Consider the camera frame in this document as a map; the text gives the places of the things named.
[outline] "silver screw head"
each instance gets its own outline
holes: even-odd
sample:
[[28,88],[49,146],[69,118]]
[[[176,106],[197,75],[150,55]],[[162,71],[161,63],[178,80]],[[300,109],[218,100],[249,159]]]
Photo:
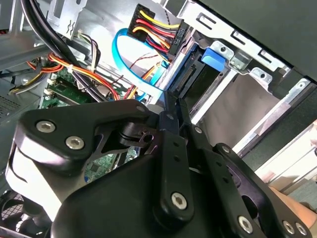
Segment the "silver screw head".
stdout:
[[187,207],[187,201],[186,198],[180,194],[179,192],[175,192],[172,194],[172,203],[179,209],[179,210],[185,210]]
[[244,216],[238,217],[238,222],[241,228],[248,234],[251,234],[253,232],[253,227],[250,223],[250,221],[245,218]]
[[174,120],[174,117],[171,114],[167,114],[167,117],[171,120]]
[[198,126],[195,127],[195,131],[198,132],[199,134],[203,133],[203,131]]
[[80,150],[84,148],[85,142],[78,136],[70,136],[66,139],[66,145],[72,150]]
[[55,131],[56,127],[55,125],[48,121],[48,120],[43,120],[40,121],[36,124],[36,128],[38,131],[43,132],[43,133],[51,133]]
[[283,221],[283,225],[289,234],[292,234],[292,235],[295,234],[295,230],[291,224],[289,224],[287,221]]
[[224,152],[226,152],[226,153],[230,153],[230,150],[229,150],[229,148],[228,147],[226,147],[226,146],[222,146],[222,149],[224,150]]
[[297,229],[299,230],[299,232],[304,235],[304,236],[307,236],[307,231],[305,230],[305,228],[299,224],[298,222],[295,223]]

